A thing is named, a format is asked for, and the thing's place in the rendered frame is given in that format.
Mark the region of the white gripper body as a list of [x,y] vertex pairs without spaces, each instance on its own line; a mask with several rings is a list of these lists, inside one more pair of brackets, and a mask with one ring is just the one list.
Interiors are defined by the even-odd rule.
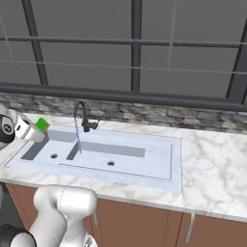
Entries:
[[45,134],[35,125],[32,125],[25,135],[25,139],[40,143],[45,137]]

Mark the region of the green and orange sponge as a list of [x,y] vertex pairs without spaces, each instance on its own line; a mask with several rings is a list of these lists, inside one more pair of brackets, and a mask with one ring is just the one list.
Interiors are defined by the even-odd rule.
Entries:
[[45,133],[49,128],[49,123],[44,118],[39,118],[36,122],[36,127]]

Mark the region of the dark framed window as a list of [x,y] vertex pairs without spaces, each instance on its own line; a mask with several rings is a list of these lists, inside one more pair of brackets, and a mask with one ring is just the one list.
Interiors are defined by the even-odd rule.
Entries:
[[0,92],[247,111],[247,0],[0,0]]

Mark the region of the black curved tap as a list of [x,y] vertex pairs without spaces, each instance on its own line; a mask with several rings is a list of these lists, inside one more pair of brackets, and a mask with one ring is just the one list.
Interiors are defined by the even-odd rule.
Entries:
[[81,126],[83,127],[84,132],[89,132],[91,129],[97,129],[101,118],[98,119],[97,122],[90,122],[87,116],[86,106],[85,103],[81,100],[75,102],[74,109],[73,109],[73,117],[76,119],[78,116],[78,109],[82,108],[82,113],[80,114],[82,118]]

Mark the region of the pale grey double sink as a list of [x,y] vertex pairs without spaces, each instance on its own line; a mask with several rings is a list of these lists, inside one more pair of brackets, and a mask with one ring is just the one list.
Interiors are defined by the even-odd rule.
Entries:
[[182,190],[179,138],[52,125],[44,140],[27,142],[7,163],[10,168]]

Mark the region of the brown cupboard door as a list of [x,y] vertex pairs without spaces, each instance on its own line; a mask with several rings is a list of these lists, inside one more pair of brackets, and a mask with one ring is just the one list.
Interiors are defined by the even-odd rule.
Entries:
[[24,228],[37,243],[14,247],[97,247],[84,223],[96,210],[93,190],[55,184],[38,189],[10,183],[6,187]]
[[181,212],[99,199],[98,247],[176,247]]
[[247,223],[196,215],[185,242],[191,215],[183,213],[176,247],[247,247]]

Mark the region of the blue water stream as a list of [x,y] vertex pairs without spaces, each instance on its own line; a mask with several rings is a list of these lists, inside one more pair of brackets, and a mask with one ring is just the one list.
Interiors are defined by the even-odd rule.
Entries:
[[81,142],[80,142],[80,135],[79,135],[79,129],[78,129],[78,124],[77,124],[77,119],[76,119],[76,117],[73,117],[73,120],[74,120],[75,131],[76,131],[76,137],[77,137],[78,151],[79,151],[79,153],[81,153],[81,152],[82,152],[82,150],[81,150]]

